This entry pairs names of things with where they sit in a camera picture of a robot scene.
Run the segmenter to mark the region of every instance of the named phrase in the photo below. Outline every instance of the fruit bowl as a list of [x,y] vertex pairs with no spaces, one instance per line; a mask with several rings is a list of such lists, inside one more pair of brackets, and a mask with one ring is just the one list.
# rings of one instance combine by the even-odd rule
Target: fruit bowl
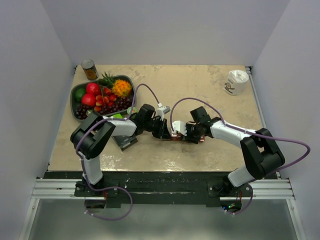
[[[130,103],[132,103],[132,100],[134,98],[134,93],[135,93],[135,87],[131,81],[131,79],[128,77],[128,76],[125,76],[125,75],[117,75],[117,76],[114,76],[113,77],[115,80],[125,80],[126,82],[130,83],[130,85],[132,86],[132,91],[131,93],[127,96],[127,98],[130,100]],[[88,82],[85,82],[85,83],[82,83],[82,84],[79,84],[77,86],[75,86],[72,90],[71,90],[71,93],[70,93],[70,106],[71,106],[71,112],[72,112],[72,115],[75,119],[77,119],[78,121],[82,122],[84,119],[79,119],[77,118],[76,116],[76,112],[78,110],[78,107],[81,105],[81,102],[77,102],[76,99],[75,99],[75,92],[78,90],[78,89],[81,89],[81,88],[86,88],[87,85],[89,83],[97,83],[98,80],[95,80],[95,81],[88,81]],[[117,100],[114,102],[115,104],[117,104],[122,98],[117,98]],[[104,116],[106,117],[109,117],[109,116],[113,116],[115,114],[121,114],[121,115],[126,115],[127,114],[127,109],[124,109],[124,110],[120,110],[120,111],[115,111],[115,112],[112,112],[112,113],[109,113],[109,114],[104,114]]]

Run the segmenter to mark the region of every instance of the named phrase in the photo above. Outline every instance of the white wall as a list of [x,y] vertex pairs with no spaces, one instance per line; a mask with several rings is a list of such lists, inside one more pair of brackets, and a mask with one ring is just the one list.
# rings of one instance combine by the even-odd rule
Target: white wall
[[19,237],[35,179],[49,162],[72,74],[40,1],[0,1],[2,240]]
[[41,0],[74,64],[252,66],[289,0]]
[[[266,125],[275,136],[305,141],[311,154],[288,168],[309,240],[320,236],[320,1],[291,0],[260,57],[253,80]],[[286,162],[305,150],[281,144]]]

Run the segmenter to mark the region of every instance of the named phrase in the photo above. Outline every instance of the tin can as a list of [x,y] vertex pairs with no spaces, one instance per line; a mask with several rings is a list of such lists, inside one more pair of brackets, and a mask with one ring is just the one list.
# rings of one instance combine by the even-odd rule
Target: tin can
[[89,80],[96,80],[99,77],[94,61],[91,59],[84,60],[81,63],[81,67]]

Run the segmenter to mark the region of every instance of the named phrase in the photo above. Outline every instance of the white cup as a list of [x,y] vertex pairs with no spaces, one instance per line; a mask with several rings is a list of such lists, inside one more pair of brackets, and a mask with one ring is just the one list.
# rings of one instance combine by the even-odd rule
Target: white cup
[[249,75],[245,71],[232,70],[229,72],[223,89],[230,95],[239,95],[245,89]]

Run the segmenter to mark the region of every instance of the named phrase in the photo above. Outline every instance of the table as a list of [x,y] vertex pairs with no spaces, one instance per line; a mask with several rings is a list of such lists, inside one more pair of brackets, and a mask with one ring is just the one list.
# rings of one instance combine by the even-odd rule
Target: table
[[[228,72],[240,65],[97,65],[99,74],[127,75],[133,84],[149,85],[163,105],[173,106],[181,98],[195,97],[217,108],[224,119],[248,129],[262,127],[250,83],[241,95],[231,96],[223,90]],[[72,88],[87,82],[80,65],[77,66]],[[137,109],[143,104],[157,106],[148,89],[141,87],[137,93]],[[192,121],[190,111],[202,103],[194,100],[181,102],[173,114],[173,121]],[[213,118],[213,110],[205,107]],[[70,142],[72,132],[80,124],[71,113],[67,101],[59,132],[53,148],[49,171],[80,171],[81,163]],[[103,171],[233,171],[244,164],[242,152],[237,147],[219,139],[206,137],[205,142],[161,141],[150,132],[137,136],[138,143],[121,151],[110,139],[100,155]]]

